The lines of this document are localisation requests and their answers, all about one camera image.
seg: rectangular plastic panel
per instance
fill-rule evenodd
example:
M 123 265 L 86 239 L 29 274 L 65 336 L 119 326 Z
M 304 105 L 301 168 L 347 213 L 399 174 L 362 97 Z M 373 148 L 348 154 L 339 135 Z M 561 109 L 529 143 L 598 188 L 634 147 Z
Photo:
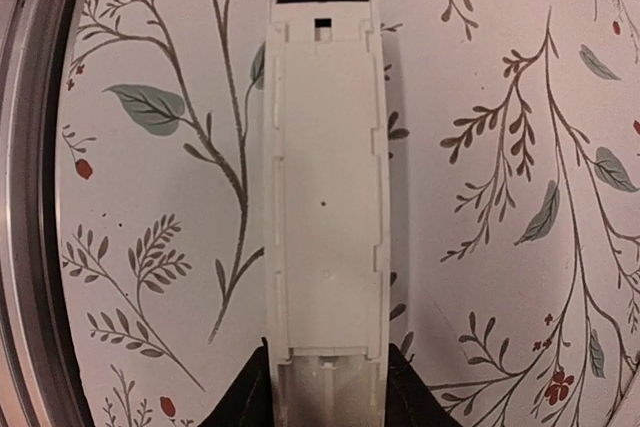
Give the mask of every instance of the rectangular plastic panel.
M 264 134 L 276 425 L 381 426 L 389 174 L 373 0 L 271 3 Z

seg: leaf sprig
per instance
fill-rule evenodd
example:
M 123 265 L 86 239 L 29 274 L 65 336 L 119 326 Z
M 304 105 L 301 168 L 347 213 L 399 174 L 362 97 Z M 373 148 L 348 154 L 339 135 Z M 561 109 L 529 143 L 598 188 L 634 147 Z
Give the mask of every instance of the leaf sprig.
M 129 267 L 137 278 L 138 295 L 143 286 L 157 294 L 164 294 L 164 288 L 176 281 L 178 276 L 186 277 L 187 272 L 193 269 L 184 260 L 185 254 L 178 253 L 176 249 L 169 250 L 169 244 L 181 230 L 175 214 L 164 214 L 138 238 L 135 247 L 128 249 Z
M 84 228 L 82 224 L 80 224 L 78 225 L 74 239 L 79 247 L 74 247 L 71 242 L 65 244 L 66 252 L 61 254 L 62 268 L 65 269 L 71 266 L 72 268 L 69 271 L 69 275 L 71 277 L 84 275 L 84 282 L 86 284 L 95 282 L 100 277 L 106 277 L 106 273 L 103 270 L 93 267 L 89 261 L 94 258 L 100 260 L 107 254 L 109 250 L 109 237 L 104 236 L 102 241 L 100 241 L 97 251 L 94 251 L 93 230 L 89 229 L 86 236 L 84 236 Z
M 157 359 L 167 354 L 161 346 L 154 344 L 150 340 L 149 330 L 144 324 L 136 321 L 136 332 L 131 328 L 129 319 L 120 309 L 116 309 L 116 315 L 119 326 L 116 326 L 113 319 L 105 312 L 100 312 L 102 325 L 98 323 L 92 314 L 87 313 L 89 324 L 92 327 L 91 338 L 98 337 L 100 342 L 110 341 L 113 345 L 122 344 L 127 350 L 136 351 L 152 359 Z
M 509 208 L 515 209 L 516 202 L 509 188 L 509 181 L 514 176 L 514 169 L 511 159 L 515 158 L 518 165 L 515 174 L 526 176 L 528 181 L 532 180 L 531 167 L 534 165 L 534 158 L 531 154 L 531 147 L 536 142 L 535 132 L 531 125 L 529 116 L 532 109 L 524 99 L 520 90 L 522 75 L 534 65 L 542 55 L 550 49 L 557 56 L 557 50 L 551 35 L 547 33 L 542 46 L 532 57 L 525 57 L 517 50 L 511 50 L 512 57 L 503 57 L 506 64 L 504 77 L 511 79 L 507 93 L 495 108 L 488 108 L 482 105 L 473 107 L 475 117 L 464 117 L 454 120 L 453 125 L 462 127 L 463 131 L 455 137 L 447 137 L 440 142 L 440 146 L 445 149 L 452 149 L 449 162 L 455 164 L 460 156 L 460 151 L 464 147 L 470 148 L 475 137 L 480 137 L 487 131 L 496 130 L 498 141 L 496 146 L 496 160 L 493 172 L 486 182 L 476 185 L 466 182 L 465 187 L 471 191 L 465 194 L 458 194 L 456 199 L 458 205 L 454 212 L 460 212 L 464 207 L 472 205 L 478 211 L 477 222 L 480 225 L 476 235 L 470 240 L 460 243 L 460 247 L 448 250 L 442 257 L 444 262 L 452 257 L 462 259 L 468 253 L 475 250 L 477 245 L 484 240 L 488 244 L 491 238 L 490 220 L 491 213 L 495 208 L 499 208 L 498 222 L 502 222 Z M 518 115 L 509 121 L 510 106 L 514 102 L 519 105 Z M 515 140 L 510 148 L 507 148 L 508 137 Z
M 481 349 L 481 354 L 475 357 L 471 357 L 468 360 L 469 365 L 481 365 L 481 364 L 489 364 L 493 366 L 496 370 L 498 370 L 501 374 L 505 376 L 505 378 L 515 377 L 518 374 L 512 373 L 508 371 L 504 366 L 504 357 L 509 349 L 509 337 L 506 337 L 502 343 L 500 344 L 500 350 L 498 356 L 494 356 L 491 354 L 489 349 L 489 336 L 493 331 L 496 325 L 496 318 L 491 317 L 487 322 L 487 325 L 484 329 L 484 333 L 482 337 L 476 331 L 476 314 L 475 312 L 471 312 L 469 314 L 469 334 L 461 335 L 458 341 L 461 344 L 464 343 L 474 343 Z M 441 394 L 442 400 L 448 402 L 449 404 L 444 406 L 445 410 L 449 413 L 453 412 L 456 408 L 464 405 L 464 415 L 468 416 L 473 412 L 473 407 L 478 396 L 484 392 L 489 386 L 491 386 L 493 382 L 488 382 L 482 385 L 479 389 L 476 389 L 469 395 L 458 395 L 453 394 L 451 392 L 444 392 Z

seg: white plastic part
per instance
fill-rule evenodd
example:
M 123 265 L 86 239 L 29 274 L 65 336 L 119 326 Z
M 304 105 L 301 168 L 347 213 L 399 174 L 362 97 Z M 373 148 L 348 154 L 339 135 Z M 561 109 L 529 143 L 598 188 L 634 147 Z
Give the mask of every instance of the white plastic part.
M 371 0 L 274 0 L 264 234 L 276 425 L 383 426 L 389 171 Z

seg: green leaf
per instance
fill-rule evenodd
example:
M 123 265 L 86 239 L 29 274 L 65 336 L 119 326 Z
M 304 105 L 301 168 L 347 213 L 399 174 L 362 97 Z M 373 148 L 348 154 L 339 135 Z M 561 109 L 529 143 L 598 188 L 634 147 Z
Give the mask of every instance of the green leaf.
M 405 128 L 395 129 L 389 132 L 389 140 L 402 140 L 409 137 L 409 130 Z
M 389 320 L 393 320 L 397 317 L 400 317 L 402 314 L 404 314 L 405 310 L 407 310 L 407 304 L 396 305 L 391 311 L 391 314 L 389 315 Z
M 600 62 L 598 57 L 596 57 L 596 54 L 594 54 L 593 51 L 584 44 L 580 46 L 580 58 L 589 70 L 601 79 L 621 80 L 620 77 L 609 70 L 609 67 Z
M 509 348 L 509 337 L 502 341 L 502 345 L 500 346 L 500 364 L 502 364 L 502 360 L 504 359 L 504 354 L 507 353 L 507 349 Z
M 216 259 L 216 274 L 218 275 L 218 282 L 220 283 L 220 291 L 225 295 L 227 292 L 227 279 L 224 266 L 222 262 L 220 262 L 220 259 Z
M 116 327 L 115 325 L 113 325 L 113 320 L 111 320 L 111 317 L 109 317 L 104 312 L 100 312 L 100 315 L 102 316 L 102 320 L 104 320 L 104 323 L 107 324 L 107 327 L 109 327 L 110 330 L 116 330 Z
M 595 377 L 604 379 L 604 351 L 598 341 L 598 332 L 596 329 L 591 330 L 589 338 L 589 353 L 591 360 L 591 371 Z
M 133 253 L 133 249 L 129 248 L 129 250 L 127 251 L 127 255 L 129 257 L 129 266 L 131 267 L 131 270 L 133 270 L 134 272 L 136 271 L 136 257 Z
M 151 282 L 150 280 L 145 280 L 144 285 L 146 285 L 149 290 L 155 292 L 156 294 L 164 294 L 164 289 L 160 287 L 158 284 Z
M 476 313 L 473 311 L 469 314 L 469 327 L 471 328 L 471 333 L 475 334 L 476 333 Z
M 515 242 L 515 245 L 520 245 L 523 242 L 532 242 L 545 237 L 551 231 L 556 221 L 559 205 L 560 192 L 558 191 L 558 186 L 554 180 L 550 180 L 540 212 L 531 219 L 524 234 Z
M 105 236 L 105 238 L 102 239 L 102 242 L 100 242 L 100 247 L 98 248 L 98 260 L 105 256 L 107 250 L 109 250 L 109 237 Z
M 596 161 L 593 164 L 598 177 L 605 184 L 609 184 L 616 190 L 623 192 L 637 192 L 638 188 L 633 185 L 627 170 L 613 152 L 606 147 L 599 147 L 596 151 Z
M 153 274 L 155 279 L 163 285 L 171 285 L 171 281 L 160 274 Z
M 493 328 L 496 325 L 496 318 L 495 317 L 491 317 L 489 319 L 489 322 L 487 322 L 487 328 L 484 331 L 484 343 L 487 343 L 487 339 L 489 338 L 489 335 L 491 334 L 491 331 L 493 330 Z
M 263 42 L 258 48 L 253 63 L 251 64 L 251 83 L 258 90 L 264 89 L 264 54 L 266 44 Z
M 548 414 L 546 417 L 544 417 L 540 422 L 542 422 L 543 424 L 546 424 L 547 422 L 549 422 L 551 419 L 553 419 L 556 415 L 558 415 L 559 411 L 555 411 L 555 412 L 551 412 L 550 414 Z
M 399 117 L 400 114 L 397 111 L 391 112 L 391 115 L 389 116 L 389 122 L 387 123 L 387 129 L 389 130 L 389 132 L 391 132 L 393 127 L 396 125 Z
M 144 349 L 144 350 L 141 350 L 140 353 L 145 357 L 151 357 L 152 359 L 157 359 L 158 357 L 162 357 L 162 352 L 155 349 Z
M 91 327 L 93 327 L 94 329 L 97 329 L 98 323 L 96 322 L 96 318 L 89 313 L 87 313 L 87 318 L 89 319 L 89 323 L 91 324 Z
M 478 364 L 490 364 L 491 362 L 484 357 L 471 357 L 469 359 L 469 365 L 478 365 Z
M 136 327 L 138 327 L 138 330 L 140 331 L 140 334 L 142 334 L 142 337 L 144 337 L 144 340 L 148 341 L 149 340 L 149 331 L 144 326 L 144 324 L 141 323 L 139 320 L 136 320 Z
M 116 94 L 129 117 L 150 134 L 168 136 L 178 130 L 185 110 L 179 95 L 149 85 L 113 85 L 105 92 Z
M 116 314 L 118 315 L 118 320 L 120 321 L 120 324 L 122 325 L 122 328 L 128 334 L 129 333 L 129 320 L 127 319 L 127 316 L 124 315 L 124 313 L 120 309 L 116 309 Z
M 457 395 L 445 392 L 444 394 L 442 394 L 442 400 L 446 400 L 447 402 L 460 402 L 463 399 L 458 397 Z
M 400 352 L 402 353 L 402 355 L 406 356 L 409 353 L 411 344 L 413 344 L 414 335 L 415 334 L 413 333 L 413 331 L 411 331 L 411 332 L 407 332 L 407 335 L 404 336 L 404 339 L 402 340 L 402 345 L 400 346 Z
M 198 160 L 204 160 L 205 162 L 210 162 L 204 155 L 202 155 L 198 149 L 196 149 L 193 145 L 189 143 L 185 143 L 183 146 L 184 150 L 192 157 L 195 157 Z

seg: red berry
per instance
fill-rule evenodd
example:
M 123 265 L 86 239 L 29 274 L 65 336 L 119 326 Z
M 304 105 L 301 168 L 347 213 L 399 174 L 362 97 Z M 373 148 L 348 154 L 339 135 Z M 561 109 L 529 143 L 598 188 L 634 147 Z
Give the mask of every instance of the red berry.
M 76 161 L 76 172 L 85 180 L 89 180 L 89 178 L 93 175 L 91 164 L 89 164 L 89 162 L 84 159 L 78 159 Z
M 173 405 L 173 401 L 169 397 L 160 397 L 160 408 L 167 417 L 176 416 L 176 406 Z

